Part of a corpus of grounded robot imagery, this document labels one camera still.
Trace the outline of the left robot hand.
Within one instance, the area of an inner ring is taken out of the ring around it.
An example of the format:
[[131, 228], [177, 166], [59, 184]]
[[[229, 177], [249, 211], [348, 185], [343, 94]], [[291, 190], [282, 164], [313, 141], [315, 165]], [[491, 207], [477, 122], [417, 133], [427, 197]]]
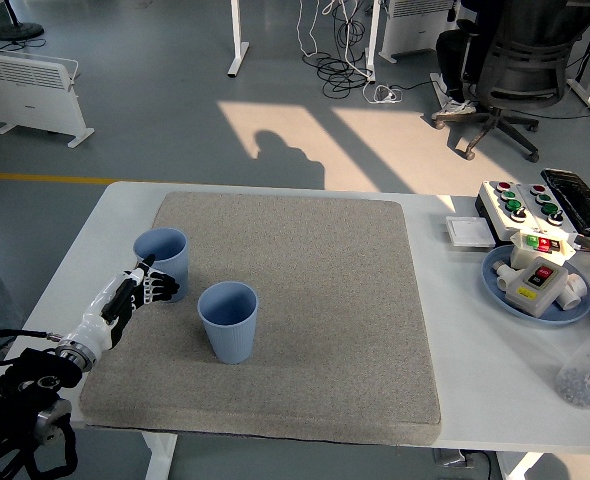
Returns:
[[89, 363], [99, 360], [119, 343], [137, 309], [177, 294], [180, 285], [176, 279], [154, 269], [152, 260], [153, 255], [149, 255], [134, 269], [115, 276], [91, 302], [79, 326], [58, 347], [82, 351]]

